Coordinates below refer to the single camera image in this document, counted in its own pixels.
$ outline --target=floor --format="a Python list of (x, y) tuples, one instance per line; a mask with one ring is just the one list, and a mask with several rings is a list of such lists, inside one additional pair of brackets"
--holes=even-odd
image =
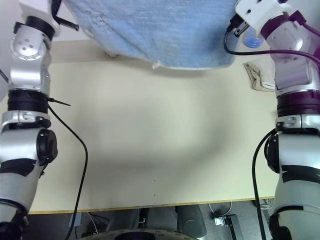
[[(229, 203), (212, 203), (210, 206), (215, 211), (225, 212), (229, 208)], [(206, 229), (207, 229), (207, 240), (232, 240), (232, 236), (229, 228), (225, 226), (216, 226), (213, 219), (213, 215), (208, 204), (199, 205), (202, 212)], [(113, 219), (113, 225), (111, 229), (122, 229), (127, 228), (121, 219), (128, 219), (127, 215), (129, 211), (123, 210), (117, 212), (118, 217), (115, 221), (115, 211), (101, 211), (93, 212), (94, 214)], [(270, 232), (267, 227), (267, 220), (269, 214), (266, 210), (262, 214), (264, 227), (267, 239), (271, 239)], [(232, 208), (228, 215), (236, 214), (239, 220), (240, 228), (242, 231), (244, 240), (260, 240), (260, 229), (258, 224), (258, 217), (256, 207), (252, 201), (239, 201), (233, 202)], [(23, 235), (24, 240), (59, 240), (65, 239), (66, 233), (69, 228), (71, 214), (39, 214), (29, 216), (29, 226)], [(103, 232), (108, 227), (108, 221), (103, 218), (92, 216), (92, 219), (96, 223), (99, 232)], [(177, 214), (175, 207), (155, 207), (150, 208), (148, 213), (148, 228), (155, 229), (169, 229), (176, 230), (177, 228)], [(81, 235), (86, 232), (94, 232), (94, 226), (87, 213), (82, 214), (82, 225), (76, 227), (77, 238), (80, 239)], [(75, 230), (72, 231), (70, 240), (77, 239)]]

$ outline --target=white cable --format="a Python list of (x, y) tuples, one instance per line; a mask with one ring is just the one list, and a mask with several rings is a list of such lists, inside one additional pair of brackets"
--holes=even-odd
[(215, 211), (213, 211), (213, 209), (211, 208), (210, 203), (208, 203), (208, 205), (209, 205), (209, 208), (210, 208), (211, 212), (212, 212), (214, 215), (216, 215), (216, 216), (218, 216), (218, 217), (223, 217), (224, 215), (227, 215), (227, 214), (231, 211), (231, 208), (232, 208), (232, 201), (230, 201), (229, 209), (228, 209), (225, 213), (223, 213), (223, 214), (221, 214), (221, 215), (216, 214), (216, 213), (215, 213)]
[(92, 221), (92, 223), (93, 223), (93, 226), (94, 226), (94, 228), (95, 228), (96, 234), (99, 234), (95, 221), (92, 219), (92, 217), (91, 217), (91, 215), (90, 215), (89, 212), (86, 212), (86, 213), (88, 214), (89, 218), (91, 219), (91, 221)]

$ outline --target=table surface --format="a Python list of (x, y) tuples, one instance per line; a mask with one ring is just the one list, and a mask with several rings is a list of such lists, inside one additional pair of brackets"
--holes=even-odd
[[(72, 106), (51, 106), (89, 151), (79, 211), (253, 198), (252, 157), (277, 109), (274, 92), (251, 89), (243, 63), (254, 58), (205, 71), (140, 60), (52, 64), (50, 95)], [(51, 121), (59, 154), (31, 213), (72, 212), (84, 167), (81, 144)], [(263, 154), (256, 174), (259, 195), (273, 196), (278, 175)]]

